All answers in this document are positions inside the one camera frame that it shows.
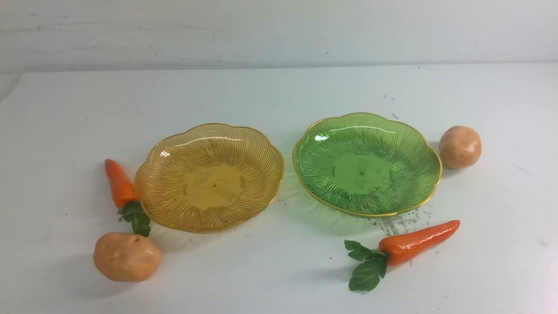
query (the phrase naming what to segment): white wall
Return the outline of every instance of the white wall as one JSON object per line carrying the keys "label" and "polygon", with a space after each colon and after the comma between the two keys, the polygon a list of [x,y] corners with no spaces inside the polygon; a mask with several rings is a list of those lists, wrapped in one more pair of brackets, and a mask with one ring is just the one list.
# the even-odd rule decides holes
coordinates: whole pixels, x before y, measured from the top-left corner
{"label": "white wall", "polygon": [[557,0],[0,0],[0,74],[545,60]]}

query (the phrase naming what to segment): plate center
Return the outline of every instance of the plate center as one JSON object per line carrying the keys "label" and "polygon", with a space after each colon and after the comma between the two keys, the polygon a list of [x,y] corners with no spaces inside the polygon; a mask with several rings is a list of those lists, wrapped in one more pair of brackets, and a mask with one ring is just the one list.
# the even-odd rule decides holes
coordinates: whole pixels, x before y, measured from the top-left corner
{"label": "plate center", "polygon": [[242,193],[240,172],[229,165],[204,166],[192,173],[184,185],[188,203],[206,210],[228,206]]}
{"label": "plate center", "polygon": [[389,166],[381,159],[366,154],[346,154],[335,162],[337,185],[349,194],[370,194],[389,187]]}

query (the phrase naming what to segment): gold rim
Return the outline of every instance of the gold rim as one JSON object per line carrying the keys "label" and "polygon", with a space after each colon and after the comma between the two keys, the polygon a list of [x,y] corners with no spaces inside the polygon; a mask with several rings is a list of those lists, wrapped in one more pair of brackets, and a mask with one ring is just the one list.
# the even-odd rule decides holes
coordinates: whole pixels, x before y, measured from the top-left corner
{"label": "gold rim", "polygon": [[[216,230],[212,230],[212,231],[208,231],[208,232],[199,232],[199,231],[182,230],[182,229],[177,229],[177,228],[172,228],[172,227],[167,227],[167,226],[160,225],[160,226],[162,226],[162,227],[169,228],[169,229],[174,229],[174,230],[180,230],[180,231],[184,231],[184,232],[191,232],[191,233],[195,233],[195,234],[213,234],[213,233],[216,233],[216,232],[219,232],[219,231],[228,230],[228,229],[234,228],[234,227],[236,227],[236,226],[238,226],[238,225],[240,225],[240,224],[242,224],[242,223],[244,223],[244,222],[246,222],[246,221],[248,221],[248,220],[250,220],[250,219],[256,217],[257,215],[259,215],[259,214],[260,214],[261,212],[263,212],[267,207],[269,207],[269,205],[275,200],[275,198],[276,198],[277,195],[279,194],[279,189],[281,188],[281,183],[282,183],[282,181],[283,181],[283,177],[285,177],[285,158],[283,158],[283,154],[281,153],[281,151],[279,151],[279,149],[278,149],[277,147],[275,147],[275,146],[271,143],[271,141],[269,140],[269,138],[268,138],[264,133],[261,133],[260,131],[254,129],[254,128],[252,128],[252,127],[249,127],[249,126],[232,126],[232,125],[228,125],[228,124],[225,124],[225,123],[204,123],[204,124],[200,124],[200,125],[197,125],[197,126],[195,126],[195,127],[192,127],[192,128],[190,128],[190,129],[186,130],[185,132],[177,133],[177,134],[174,134],[174,135],[171,135],[171,136],[167,136],[166,138],[160,140],[155,146],[153,146],[153,148],[150,150],[149,154],[147,154],[147,158],[145,159],[145,161],[141,164],[141,166],[139,166],[138,170],[136,171],[136,175],[134,176],[134,190],[135,190],[136,194],[137,194],[137,191],[138,191],[138,188],[137,188],[138,173],[140,172],[140,169],[142,169],[144,166],[146,166],[146,165],[149,163],[149,158],[155,153],[155,148],[157,148],[157,146],[159,146],[161,143],[163,143],[164,141],[166,141],[166,140],[168,140],[168,139],[170,139],[170,138],[172,138],[172,137],[175,137],[175,136],[178,136],[178,135],[186,134],[186,133],[188,133],[188,132],[190,132],[190,131],[192,131],[192,130],[194,130],[194,129],[197,129],[198,127],[203,127],[203,126],[207,126],[207,125],[223,125],[223,126],[230,127],[230,128],[232,128],[232,129],[250,129],[250,130],[253,130],[253,131],[255,131],[255,132],[261,134],[261,135],[263,136],[263,138],[267,140],[267,143],[269,144],[269,146],[271,146],[273,149],[275,149],[275,150],[279,153],[279,155],[281,156],[281,168],[282,168],[282,172],[281,172],[281,180],[279,180],[279,184],[277,185],[277,191],[275,191],[275,194],[274,194],[273,197],[271,198],[270,202],[269,202],[269,203],[264,207],[264,209],[262,209],[259,213],[255,214],[254,216],[252,216],[252,217],[250,217],[250,218],[248,218],[248,219],[241,220],[241,221],[239,221],[238,223],[235,223],[235,224],[233,224],[233,225],[230,225],[230,226],[227,226],[227,227],[224,227],[224,228],[220,228],[220,229],[216,229]],[[153,220],[153,218],[151,217],[151,215],[145,210],[145,205],[143,204],[143,200],[140,199],[139,202],[141,203],[142,208],[143,208],[143,211],[145,212],[145,214],[150,218],[150,220]]]}
{"label": "gold rim", "polygon": [[[396,212],[391,212],[391,213],[363,214],[363,213],[357,213],[357,212],[352,212],[352,211],[344,210],[343,208],[340,208],[340,207],[338,207],[338,206],[335,206],[335,205],[333,205],[333,204],[330,204],[330,203],[326,202],[325,200],[321,199],[320,197],[318,197],[316,194],[314,194],[311,190],[308,189],[308,187],[307,187],[307,186],[304,184],[304,182],[302,181],[302,176],[300,175],[299,169],[297,168],[296,163],[295,163],[295,151],[296,151],[296,148],[298,147],[300,141],[302,141],[302,140],[306,137],[306,135],[308,134],[308,132],[309,132],[315,125],[317,125],[318,123],[320,123],[320,122],[322,122],[322,121],[325,121],[325,120],[329,120],[329,119],[344,118],[344,117],[347,117],[347,116],[350,116],[350,115],[370,115],[370,116],[376,116],[376,117],[382,118],[382,119],[384,119],[384,120],[386,120],[386,121],[389,121],[389,122],[399,123],[399,124],[405,125],[405,126],[407,126],[407,127],[410,127],[411,129],[415,130],[415,131],[422,137],[422,139],[423,139],[424,143],[426,144],[426,146],[428,146],[428,148],[429,148],[429,149],[434,153],[434,155],[436,155],[436,157],[438,158],[438,163],[439,163],[439,165],[440,165],[440,175],[438,176],[438,181],[436,182],[436,184],[434,184],[434,189],[432,189],[432,193],[430,193],[430,195],[429,195],[422,203],[418,204],[417,206],[411,207],[411,208],[407,208],[407,209],[404,209],[404,210],[400,210],[400,211],[396,211]],[[333,209],[335,209],[335,210],[342,211],[342,212],[345,212],[345,213],[348,213],[348,214],[351,214],[351,215],[354,215],[354,216],[360,216],[360,217],[388,217],[388,216],[394,216],[394,215],[398,215],[398,214],[400,214],[400,213],[405,213],[405,212],[408,212],[408,211],[412,211],[412,210],[414,210],[414,209],[416,209],[416,208],[421,207],[422,205],[426,204],[426,203],[432,198],[432,196],[434,195],[434,192],[436,192],[436,188],[438,187],[438,184],[440,183],[440,180],[442,179],[442,171],[444,170],[444,169],[443,169],[443,166],[442,166],[442,160],[440,159],[440,155],[438,155],[438,153],[432,148],[432,146],[430,146],[430,144],[428,144],[428,141],[426,140],[426,138],[424,137],[424,135],[423,135],[421,132],[419,132],[419,131],[418,131],[417,129],[415,129],[414,127],[412,127],[412,126],[410,126],[410,125],[408,125],[408,124],[406,124],[406,123],[403,123],[403,122],[401,122],[401,121],[386,119],[386,118],[384,118],[384,117],[382,117],[382,116],[380,116],[380,115],[377,115],[377,114],[375,114],[375,113],[370,113],[370,112],[352,112],[352,113],[347,113],[346,115],[342,115],[342,116],[340,116],[340,117],[323,118],[323,119],[320,119],[320,120],[318,120],[318,121],[312,123],[312,125],[311,125],[308,129],[306,129],[306,131],[304,132],[303,136],[296,142],[295,146],[292,148],[291,160],[292,160],[292,165],[293,165],[293,167],[295,168],[296,175],[297,175],[297,177],[299,178],[300,184],[302,185],[302,187],[303,187],[310,195],[312,195],[315,199],[317,199],[317,200],[320,201],[321,203],[327,205],[328,207],[331,207],[331,208],[333,208]]]}

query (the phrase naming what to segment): green plate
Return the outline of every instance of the green plate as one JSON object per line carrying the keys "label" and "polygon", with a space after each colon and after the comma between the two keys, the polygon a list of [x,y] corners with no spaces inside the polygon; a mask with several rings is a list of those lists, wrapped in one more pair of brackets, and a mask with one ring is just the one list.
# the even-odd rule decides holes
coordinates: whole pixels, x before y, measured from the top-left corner
{"label": "green plate", "polygon": [[440,157],[415,128],[364,112],[314,123],[296,143],[292,162],[312,196],[364,217],[423,205],[442,176]]}

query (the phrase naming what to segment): carrot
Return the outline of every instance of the carrot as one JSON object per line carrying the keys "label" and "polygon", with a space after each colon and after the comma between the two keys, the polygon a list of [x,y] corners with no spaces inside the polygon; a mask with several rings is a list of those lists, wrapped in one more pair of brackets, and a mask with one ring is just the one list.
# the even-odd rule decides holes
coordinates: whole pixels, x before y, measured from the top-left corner
{"label": "carrot", "polygon": [[400,265],[447,240],[457,231],[459,224],[459,220],[452,220],[410,234],[390,236],[380,241],[378,246],[381,252],[387,254],[388,266]]}
{"label": "carrot", "polygon": [[380,241],[377,251],[359,242],[345,240],[349,257],[362,262],[353,270],[349,290],[371,291],[384,278],[388,266],[400,265],[444,242],[456,232],[459,224],[459,220],[452,220],[410,234],[390,236]]}
{"label": "carrot", "polygon": [[138,201],[134,185],[116,161],[105,159],[105,172],[110,184],[112,200],[118,209],[130,202]]}

